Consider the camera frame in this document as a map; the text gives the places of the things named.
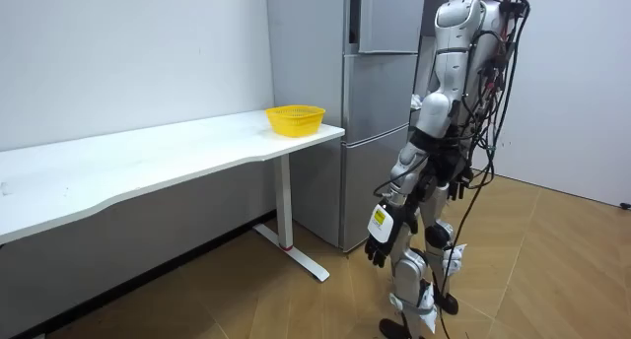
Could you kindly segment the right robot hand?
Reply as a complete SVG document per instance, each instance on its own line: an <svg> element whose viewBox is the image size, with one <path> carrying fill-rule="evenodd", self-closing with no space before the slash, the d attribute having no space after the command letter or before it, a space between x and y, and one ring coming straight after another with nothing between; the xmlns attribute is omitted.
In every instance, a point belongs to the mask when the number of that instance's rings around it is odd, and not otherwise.
<svg viewBox="0 0 631 339"><path fill-rule="evenodd" d="M469 187L472 180L473 171L471 167L465 167L450 181L448 198L453 201L456 201L457 199L462 199L464 195L464 190Z"/></svg>

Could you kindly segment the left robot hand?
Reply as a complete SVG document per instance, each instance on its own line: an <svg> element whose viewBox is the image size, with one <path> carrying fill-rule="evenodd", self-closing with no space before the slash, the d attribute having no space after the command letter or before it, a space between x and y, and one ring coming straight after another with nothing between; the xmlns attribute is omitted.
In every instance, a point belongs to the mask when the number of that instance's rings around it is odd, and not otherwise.
<svg viewBox="0 0 631 339"><path fill-rule="evenodd" d="M375 206L368 224L369 238L365 244L368 259L383 268L386 259L391 257L395 246L402 241L409 241L411 235L418 233L418 221L415 212L407 206L392 206L386 202Z"/></svg>

